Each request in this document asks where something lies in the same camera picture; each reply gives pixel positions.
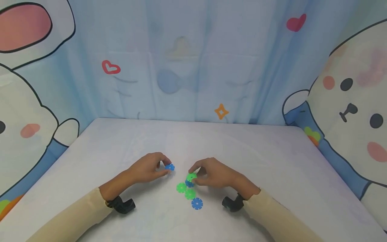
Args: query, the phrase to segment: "green snowflake block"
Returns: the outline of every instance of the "green snowflake block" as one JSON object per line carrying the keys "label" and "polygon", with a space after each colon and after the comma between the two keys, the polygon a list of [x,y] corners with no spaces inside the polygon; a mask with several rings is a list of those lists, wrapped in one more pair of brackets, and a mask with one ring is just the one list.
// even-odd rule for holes
{"label": "green snowflake block", "polygon": [[187,181],[192,182],[192,179],[197,178],[197,175],[195,173],[189,173],[187,176]]}
{"label": "green snowflake block", "polygon": [[196,197],[196,192],[195,190],[193,189],[187,189],[187,191],[185,191],[185,198],[187,198],[188,200],[192,200]]}
{"label": "green snowflake block", "polygon": [[187,190],[187,186],[185,185],[184,182],[177,184],[176,191],[178,191],[179,193],[185,193],[186,190]]}

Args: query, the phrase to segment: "red heart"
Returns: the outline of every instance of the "red heart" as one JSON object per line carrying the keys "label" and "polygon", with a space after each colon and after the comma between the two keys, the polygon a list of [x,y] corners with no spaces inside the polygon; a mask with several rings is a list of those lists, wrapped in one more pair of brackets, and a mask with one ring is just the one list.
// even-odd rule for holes
{"label": "red heart", "polygon": [[118,65],[113,65],[108,60],[102,61],[102,69],[106,74],[118,74],[121,71],[121,68]]}
{"label": "red heart", "polygon": [[306,19],[307,19],[307,15],[306,14],[301,15],[301,17],[299,19],[298,18],[290,18],[286,22],[286,27],[290,31],[298,32],[298,31],[300,31],[300,29],[304,25]]}

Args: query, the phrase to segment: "finger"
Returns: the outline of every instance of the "finger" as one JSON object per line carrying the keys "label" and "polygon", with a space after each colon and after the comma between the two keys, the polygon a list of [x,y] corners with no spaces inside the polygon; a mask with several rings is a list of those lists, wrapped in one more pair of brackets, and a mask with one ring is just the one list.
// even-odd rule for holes
{"label": "finger", "polygon": [[192,179],[192,183],[198,186],[210,186],[211,180],[209,180],[208,178],[195,178],[195,179]]}
{"label": "finger", "polygon": [[204,160],[198,160],[195,164],[188,170],[188,173],[192,173],[203,166]]}
{"label": "finger", "polygon": [[163,177],[163,176],[165,176],[165,175],[167,175],[169,173],[171,173],[170,170],[162,170],[162,171],[159,171],[159,172],[154,172],[153,173],[153,180],[156,180],[156,179],[158,179],[160,177]]}
{"label": "finger", "polygon": [[207,171],[204,167],[200,167],[199,171],[196,173],[197,177],[202,177],[207,174]]}
{"label": "finger", "polygon": [[157,162],[162,161],[164,163],[164,166],[172,164],[171,160],[168,157],[166,157],[163,153],[155,152],[153,154],[155,155]]}

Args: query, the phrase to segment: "hand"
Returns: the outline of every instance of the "hand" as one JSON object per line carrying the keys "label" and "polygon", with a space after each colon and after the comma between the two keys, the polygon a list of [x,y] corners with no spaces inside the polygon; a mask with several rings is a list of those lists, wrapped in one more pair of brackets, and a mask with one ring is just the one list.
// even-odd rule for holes
{"label": "hand", "polygon": [[160,161],[164,163],[164,166],[171,164],[171,161],[161,152],[141,157],[129,169],[99,187],[103,199],[111,201],[136,183],[151,182],[170,173],[171,171],[167,169],[156,171],[156,168],[160,167]]}
{"label": "hand", "polygon": [[160,161],[163,162],[164,166],[171,164],[171,161],[163,153],[149,153],[141,157],[123,173],[132,180],[132,183],[151,182],[171,172],[168,169],[156,171],[156,168],[160,168]]}
{"label": "hand", "polygon": [[242,176],[241,173],[229,168],[215,158],[199,160],[188,170],[189,173],[200,170],[197,173],[198,178],[192,182],[199,186],[210,186],[216,188],[232,187],[235,180]]}
{"label": "hand", "polygon": [[254,194],[259,194],[260,189],[244,175],[231,169],[215,158],[199,160],[188,170],[189,173],[200,170],[197,177],[192,180],[199,186],[210,186],[215,188],[232,187],[245,200],[249,200]]}

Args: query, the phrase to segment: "fabric wall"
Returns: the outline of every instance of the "fabric wall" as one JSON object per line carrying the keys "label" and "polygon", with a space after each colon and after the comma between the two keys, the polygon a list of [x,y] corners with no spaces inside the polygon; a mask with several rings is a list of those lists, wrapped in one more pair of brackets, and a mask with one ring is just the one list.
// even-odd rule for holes
{"label": "fabric wall", "polygon": [[333,50],[310,88],[286,99],[283,114],[288,125],[304,130],[387,232],[387,5],[360,6],[343,32],[351,36]]}
{"label": "fabric wall", "polygon": [[96,117],[284,125],[357,0],[3,0],[0,219]]}

